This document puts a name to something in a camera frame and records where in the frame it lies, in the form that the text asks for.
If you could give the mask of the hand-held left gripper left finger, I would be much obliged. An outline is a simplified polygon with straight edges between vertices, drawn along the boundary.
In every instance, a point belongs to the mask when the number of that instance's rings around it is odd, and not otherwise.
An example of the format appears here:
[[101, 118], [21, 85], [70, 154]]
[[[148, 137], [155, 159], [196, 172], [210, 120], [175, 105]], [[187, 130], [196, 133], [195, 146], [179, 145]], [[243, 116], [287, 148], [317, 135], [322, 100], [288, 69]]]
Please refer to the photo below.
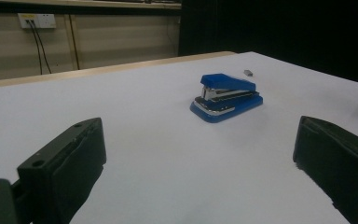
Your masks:
[[68, 128], [18, 167], [24, 218], [33, 224], [69, 224], [105, 163], [101, 119]]

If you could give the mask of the blue stapler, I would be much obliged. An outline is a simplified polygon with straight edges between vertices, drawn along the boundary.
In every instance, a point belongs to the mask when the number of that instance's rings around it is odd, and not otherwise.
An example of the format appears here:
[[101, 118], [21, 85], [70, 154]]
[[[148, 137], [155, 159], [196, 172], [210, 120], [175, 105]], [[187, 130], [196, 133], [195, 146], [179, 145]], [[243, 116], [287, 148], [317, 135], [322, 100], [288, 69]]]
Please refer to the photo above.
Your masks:
[[225, 74], [201, 77], [201, 95], [196, 97], [190, 110], [204, 121], [217, 123], [263, 104], [256, 85], [248, 80]]

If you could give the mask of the white wall socket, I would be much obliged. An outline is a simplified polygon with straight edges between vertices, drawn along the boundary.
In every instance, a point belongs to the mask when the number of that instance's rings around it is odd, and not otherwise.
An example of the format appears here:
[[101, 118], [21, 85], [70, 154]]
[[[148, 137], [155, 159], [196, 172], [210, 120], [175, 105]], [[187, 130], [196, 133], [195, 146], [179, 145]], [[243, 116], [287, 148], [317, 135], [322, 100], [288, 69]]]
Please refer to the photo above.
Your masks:
[[18, 14], [21, 28], [31, 29], [55, 29], [56, 20], [53, 14], [32, 14], [32, 13], [19, 13]]

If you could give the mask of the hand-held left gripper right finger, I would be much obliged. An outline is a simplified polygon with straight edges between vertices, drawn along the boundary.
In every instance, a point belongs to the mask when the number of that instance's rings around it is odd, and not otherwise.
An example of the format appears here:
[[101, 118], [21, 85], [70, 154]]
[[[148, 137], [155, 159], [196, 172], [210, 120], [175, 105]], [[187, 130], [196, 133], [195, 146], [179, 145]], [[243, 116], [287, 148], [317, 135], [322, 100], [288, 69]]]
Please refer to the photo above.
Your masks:
[[303, 116], [293, 161], [351, 224], [358, 224], [357, 135], [334, 123]]

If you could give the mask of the white table cover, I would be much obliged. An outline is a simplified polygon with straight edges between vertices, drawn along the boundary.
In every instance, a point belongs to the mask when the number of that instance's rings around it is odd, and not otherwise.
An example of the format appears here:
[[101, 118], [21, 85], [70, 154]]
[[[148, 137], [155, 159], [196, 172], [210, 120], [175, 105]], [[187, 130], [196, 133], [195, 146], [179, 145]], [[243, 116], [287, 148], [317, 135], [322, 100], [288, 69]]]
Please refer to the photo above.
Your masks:
[[[203, 121], [189, 107], [213, 73], [253, 81], [263, 104]], [[358, 82], [255, 52], [0, 80], [0, 178], [98, 117], [107, 162], [72, 224], [345, 224], [293, 162], [302, 116], [358, 135]]]

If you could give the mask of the dark curtain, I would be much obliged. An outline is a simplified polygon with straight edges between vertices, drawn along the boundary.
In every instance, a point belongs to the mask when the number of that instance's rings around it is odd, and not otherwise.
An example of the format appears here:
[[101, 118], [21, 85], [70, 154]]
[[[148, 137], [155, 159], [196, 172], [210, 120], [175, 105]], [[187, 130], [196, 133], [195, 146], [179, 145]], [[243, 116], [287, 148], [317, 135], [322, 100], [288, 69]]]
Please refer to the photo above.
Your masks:
[[216, 51], [358, 81], [358, 0], [183, 0], [178, 54]]

